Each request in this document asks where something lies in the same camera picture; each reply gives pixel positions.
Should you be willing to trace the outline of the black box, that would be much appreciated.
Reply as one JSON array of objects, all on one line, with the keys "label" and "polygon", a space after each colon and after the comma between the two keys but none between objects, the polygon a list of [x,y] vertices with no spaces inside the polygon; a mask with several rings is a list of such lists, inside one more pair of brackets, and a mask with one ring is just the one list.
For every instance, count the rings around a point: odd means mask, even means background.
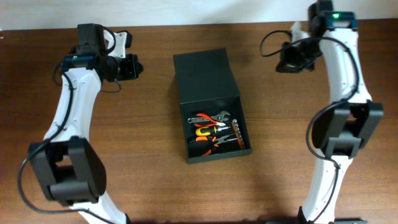
[{"label": "black box", "polygon": [[246,145],[246,148],[242,150],[238,140],[226,142],[209,156],[188,156],[188,163],[249,155],[252,150],[241,105],[241,95],[230,69],[226,50],[217,49],[174,55],[174,65],[187,155],[188,142],[198,137],[195,134],[198,129],[195,123],[188,123],[187,119],[195,117],[198,113],[213,116],[221,111],[229,112],[231,116],[224,122],[229,129],[210,136],[222,137],[234,134],[236,137],[231,122],[237,119]]}]

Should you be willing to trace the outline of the orange socket bit rail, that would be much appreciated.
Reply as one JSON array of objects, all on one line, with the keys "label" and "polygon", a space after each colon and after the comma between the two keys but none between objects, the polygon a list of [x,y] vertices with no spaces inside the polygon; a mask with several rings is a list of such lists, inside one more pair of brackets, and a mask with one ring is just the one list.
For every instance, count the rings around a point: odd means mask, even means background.
[{"label": "orange socket bit rail", "polygon": [[246,145],[245,145],[244,140],[243,140],[243,135],[240,132],[238,120],[237,119],[233,119],[232,122],[231,122],[231,125],[232,125],[234,133],[235,133],[235,135],[236,135],[236,137],[238,139],[238,144],[239,144],[240,148],[242,150],[245,149]]}]

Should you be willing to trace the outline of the yellow black screwdriver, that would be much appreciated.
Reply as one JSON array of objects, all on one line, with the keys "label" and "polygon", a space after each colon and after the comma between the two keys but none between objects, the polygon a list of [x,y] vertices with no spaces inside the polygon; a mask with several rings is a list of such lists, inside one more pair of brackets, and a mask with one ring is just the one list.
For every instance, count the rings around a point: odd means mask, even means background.
[{"label": "yellow black screwdriver", "polygon": [[196,129],[196,136],[210,136],[228,130],[228,126],[204,126]]}]

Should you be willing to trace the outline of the red handled cutting pliers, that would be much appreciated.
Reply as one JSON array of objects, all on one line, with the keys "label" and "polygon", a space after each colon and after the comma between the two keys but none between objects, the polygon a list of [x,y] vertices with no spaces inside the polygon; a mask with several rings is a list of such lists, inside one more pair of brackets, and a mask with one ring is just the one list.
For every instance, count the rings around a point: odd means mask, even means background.
[{"label": "red handled cutting pliers", "polygon": [[202,128],[207,126],[219,126],[219,127],[226,126],[225,123],[221,121],[216,121],[211,116],[208,116],[205,113],[198,113],[197,116],[198,116],[198,122],[195,123],[195,127],[197,128]]}]

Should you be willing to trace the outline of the silver adjustable wrench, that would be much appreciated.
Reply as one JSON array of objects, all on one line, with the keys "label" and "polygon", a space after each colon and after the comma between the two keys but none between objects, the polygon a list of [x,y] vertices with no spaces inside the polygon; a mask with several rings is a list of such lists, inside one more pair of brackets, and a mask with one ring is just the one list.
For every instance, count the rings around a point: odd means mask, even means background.
[{"label": "silver adjustable wrench", "polygon": [[[231,116],[231,114],[227,111],[221,111],[219,113],[217,113],[216,115],[211,116],[214,120],[216,121],[221,121],[221,122],[225,122],[227,120],[229,120],[229,117]],[[188,123],[197,123],[198,122],[198,116],[196,115],[193,118],[188,118],[187,119]]]}]

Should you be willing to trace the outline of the orange black needle-nose pliers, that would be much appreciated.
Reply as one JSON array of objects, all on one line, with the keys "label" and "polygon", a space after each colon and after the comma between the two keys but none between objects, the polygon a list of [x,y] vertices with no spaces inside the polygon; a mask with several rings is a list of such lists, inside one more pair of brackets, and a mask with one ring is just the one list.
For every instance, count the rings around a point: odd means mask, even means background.
[{"label": "orange black needle-nose pliers", "polygon": [[216,136],[199,136],[188,142],[189,157],[209,156],[218,150],[221,144],[231,141],[237,141],[238,138],[234,134],[222,137]]}]

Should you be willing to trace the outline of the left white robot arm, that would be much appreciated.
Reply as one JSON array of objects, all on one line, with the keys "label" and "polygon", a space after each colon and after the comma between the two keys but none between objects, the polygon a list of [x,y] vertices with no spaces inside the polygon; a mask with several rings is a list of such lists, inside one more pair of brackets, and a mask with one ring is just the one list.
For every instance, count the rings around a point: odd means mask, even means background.
[{"label": "left white robot arm", "polygon": [[129,223],[106,191],[106,171],[90,145],[93,107],[104,80],[136,79],[144,67],[137,55],[67,55],[60,64],[62,92],[53,122],[30,162],[45,198],[78,212],[89,223]]}]

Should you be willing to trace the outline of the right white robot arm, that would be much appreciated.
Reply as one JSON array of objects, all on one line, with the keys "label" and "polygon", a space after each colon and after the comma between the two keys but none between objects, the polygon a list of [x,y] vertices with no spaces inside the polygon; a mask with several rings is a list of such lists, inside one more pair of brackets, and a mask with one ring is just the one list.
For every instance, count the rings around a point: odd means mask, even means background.
[{"label": "right white robot arm", "polygon": [[358,151],[368,142],[384,115],[364,84],[358,57],[358,23],[353,12],[315,9],[308,12],[308,31],[299,22],[283,44],[280,73],[315,68],[324,57],[330,105],[308,125],[306,142],[317,158],[310,191],[299,208],[300,223],[334,223],[343,178]]}]

